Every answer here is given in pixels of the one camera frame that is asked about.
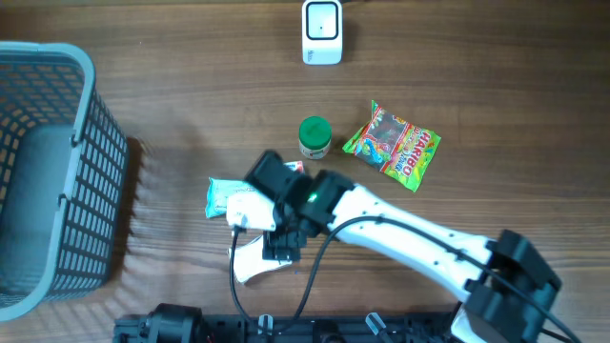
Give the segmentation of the teal wet wipes pack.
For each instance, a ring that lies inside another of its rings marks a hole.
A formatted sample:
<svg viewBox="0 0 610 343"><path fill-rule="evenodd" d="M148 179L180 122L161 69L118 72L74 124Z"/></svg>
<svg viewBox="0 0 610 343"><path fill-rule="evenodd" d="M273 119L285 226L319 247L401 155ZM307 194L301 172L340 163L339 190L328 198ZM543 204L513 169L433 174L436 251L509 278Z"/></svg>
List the teal wet wipes pack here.
<svg viewBox="0 0 610 343"><path fill-rule="evenodd" d="M225 214L228 197L242 192L256 192L256 189L242 180L227 180L209 178L210 186L207 191L207 205L205 214L213 218Z"/></svg>

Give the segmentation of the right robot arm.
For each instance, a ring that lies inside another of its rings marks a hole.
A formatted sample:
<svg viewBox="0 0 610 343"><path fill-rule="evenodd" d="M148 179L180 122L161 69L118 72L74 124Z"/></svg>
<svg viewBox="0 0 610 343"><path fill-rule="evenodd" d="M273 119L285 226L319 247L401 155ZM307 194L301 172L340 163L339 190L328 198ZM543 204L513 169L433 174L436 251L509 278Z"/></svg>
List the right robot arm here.
<svg viewBox="0 0 610 343"><path fill-rule="evenodd" d="M552 317L561 281L517 232L494 240L447 229L338 172L293 171L276 151L264 151L245 180L271 202L266 259L292 259L321 233L381 253L454 295L460 306L450 333L463 342L535 342Z"/></svg>

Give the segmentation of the Haribo gummy candy bag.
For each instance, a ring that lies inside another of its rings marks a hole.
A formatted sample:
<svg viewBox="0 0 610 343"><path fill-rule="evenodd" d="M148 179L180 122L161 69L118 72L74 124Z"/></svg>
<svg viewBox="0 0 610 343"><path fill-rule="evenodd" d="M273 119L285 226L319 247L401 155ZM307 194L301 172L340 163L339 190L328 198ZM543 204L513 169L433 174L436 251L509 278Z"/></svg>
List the Haribo gummy candy bag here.
<svg viewBox="0 0 610 343"><path fill-rule="evenodd" d="M342 147L379 172L416 192L433 160L441 137L371 101L371 120Z"/></svg>

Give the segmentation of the small red tissue pack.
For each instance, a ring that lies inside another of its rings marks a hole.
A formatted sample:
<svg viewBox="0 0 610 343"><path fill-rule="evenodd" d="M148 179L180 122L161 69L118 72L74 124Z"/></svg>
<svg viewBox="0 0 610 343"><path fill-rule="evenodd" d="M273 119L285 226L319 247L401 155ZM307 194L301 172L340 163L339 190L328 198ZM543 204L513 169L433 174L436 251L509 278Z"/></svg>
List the small red tissue pack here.
<svg viewBox="0 0 610 343"><path fill-rule="evenodd" d="M285 162L284 165L293 172L305 172L302 161Z"/></svg>

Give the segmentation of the green lid jar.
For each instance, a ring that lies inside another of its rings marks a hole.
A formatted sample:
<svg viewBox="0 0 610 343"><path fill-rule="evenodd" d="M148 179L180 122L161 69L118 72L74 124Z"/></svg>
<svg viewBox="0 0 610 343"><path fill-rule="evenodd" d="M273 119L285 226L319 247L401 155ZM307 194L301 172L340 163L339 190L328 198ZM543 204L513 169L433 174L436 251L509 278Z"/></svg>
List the green lid jar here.
<svg viewBox="0 0 610 343"><path fill-rule="evenodd" d="M304 119L298 130L300 152L310 159L323 158L330 148L332 128L323 117L310 116Z"/></svg>

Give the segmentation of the white cardboard box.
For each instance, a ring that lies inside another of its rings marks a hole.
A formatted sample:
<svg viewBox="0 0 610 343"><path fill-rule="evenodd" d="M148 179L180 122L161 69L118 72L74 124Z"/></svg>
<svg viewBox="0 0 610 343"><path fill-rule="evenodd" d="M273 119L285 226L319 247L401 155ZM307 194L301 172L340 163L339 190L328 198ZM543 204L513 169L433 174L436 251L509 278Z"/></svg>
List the white cardboard box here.
<svg viewBox="0 0 610 343"><path fill-rule="evenodd" d="M245 284L252 277L282 269L293 264L292 261L265 260L262 258L263 236L238 247L234 254L234 277L238 283Z"/></svg>

